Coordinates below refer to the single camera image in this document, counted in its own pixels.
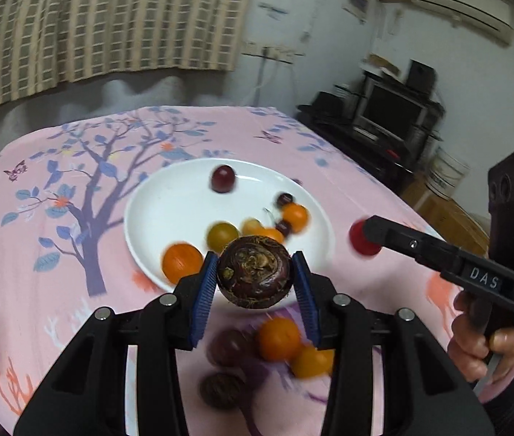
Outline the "person's right hand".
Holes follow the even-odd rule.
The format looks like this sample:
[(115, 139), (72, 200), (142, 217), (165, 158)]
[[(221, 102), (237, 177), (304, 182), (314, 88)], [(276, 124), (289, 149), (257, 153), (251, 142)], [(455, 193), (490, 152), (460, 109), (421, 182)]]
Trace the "person's right hand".
[(452, 323), (452, 338), (447, 353), (465, 380), (469, 383), (479, 381), (488, 372), (485, 358), (490, 353), (502, 356), (491, 383), (498, 384), (512, 379), (514, 373), (514, 328), (500, 329), (486, 339), (473, 324), (469, 310), (472, 296), (461, 291), (455, 297), (453, 306), (460, 312)]

